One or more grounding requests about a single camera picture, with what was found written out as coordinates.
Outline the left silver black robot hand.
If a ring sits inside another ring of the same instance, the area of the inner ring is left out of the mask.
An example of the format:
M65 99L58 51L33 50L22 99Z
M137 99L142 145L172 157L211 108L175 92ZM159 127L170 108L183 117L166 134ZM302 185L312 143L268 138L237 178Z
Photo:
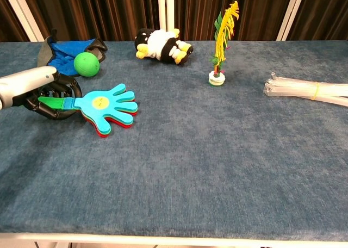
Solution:
M1 77L1 109L24 106L51 120L64 120L76 110L61 110L39 98L61 102L68 97L82 97L77 81L59 73L53 66L35 67Z

